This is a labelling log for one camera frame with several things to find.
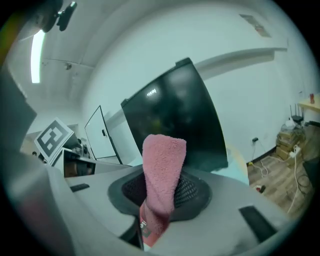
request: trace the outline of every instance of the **ceiling light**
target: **ceiling light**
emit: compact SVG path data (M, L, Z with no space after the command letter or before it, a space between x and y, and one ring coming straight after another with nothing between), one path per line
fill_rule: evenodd
M30 61L31 81L33 84L40 83L40 61L44 39L45 33L42 30L33 36Z

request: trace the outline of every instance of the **monitor screen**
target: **monitor screen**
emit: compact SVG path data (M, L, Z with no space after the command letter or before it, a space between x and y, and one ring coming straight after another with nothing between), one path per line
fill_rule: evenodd
M184 166L211 172L228 166L222 129L208 90L187 58L121 103L142 153L149 134L186 140Z

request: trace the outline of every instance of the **black mesh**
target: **black mesh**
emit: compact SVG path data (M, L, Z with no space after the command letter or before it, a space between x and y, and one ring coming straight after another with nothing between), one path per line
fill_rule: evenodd
M135 178L127 181L123 184L121 190L126 198L137 206L141 206L147 197L145 175L141 173ZM184 203L190 201L197 194L198 189L195 184L186 177L180 176L174 192L174 207L180 207Z

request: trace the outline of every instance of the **pink towel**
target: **pink towel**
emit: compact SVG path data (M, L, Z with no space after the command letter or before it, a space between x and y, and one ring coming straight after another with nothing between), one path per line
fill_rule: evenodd
M186 157L187 142L162 134L150 134L142 146L146 199L142 217L151 232L161 235L174 211L174 194Z

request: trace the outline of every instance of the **wooden floor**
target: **wooden floor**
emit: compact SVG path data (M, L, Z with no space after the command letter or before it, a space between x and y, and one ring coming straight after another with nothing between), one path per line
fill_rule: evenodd
M310 160L314 157L320 156L320 128L308 126L305 128L305 133L305 146L302 149L303 159ZM265 157L262 159L262 162L268 169L268 175L262 177L259 168L248 166L250 187L253 188L256 185L265 185L266 189L262 195L277 204L284 212L287 213L297 191L294 166L289 168L286 163L270 157ZM255 162L254 165L260 167L263 173L266 172L260 161ZM306 174L306 171L301 162L296 169L297 178L302 174ZM288 215L294 219L304 212L314 192L314 189L306 176L302 176L298 180L301 185L306 187L300 187L302 192L305 194L300 191L297 192L294 204L288 213Z

